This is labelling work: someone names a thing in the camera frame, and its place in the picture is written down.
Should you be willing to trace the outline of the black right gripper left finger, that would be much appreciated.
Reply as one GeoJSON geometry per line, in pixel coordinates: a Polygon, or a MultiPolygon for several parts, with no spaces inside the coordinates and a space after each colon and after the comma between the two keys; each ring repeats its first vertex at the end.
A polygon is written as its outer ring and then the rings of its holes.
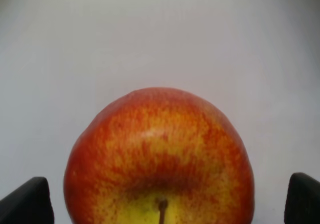
{"type": "Polygon", "coordinates": [[[45,177],[33,177],[0,201],[2,224],[53,224],[54,211],[45,177]]]}

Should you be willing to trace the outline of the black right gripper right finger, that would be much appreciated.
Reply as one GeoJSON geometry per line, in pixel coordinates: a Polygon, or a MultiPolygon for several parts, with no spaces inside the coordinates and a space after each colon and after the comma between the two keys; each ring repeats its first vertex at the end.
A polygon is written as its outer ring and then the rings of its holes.
{"type": "Polygon", "coordinates": [[[320,224],[320,182],[298,172],[289,180],[284,210],[285,224],[320,224]]]}

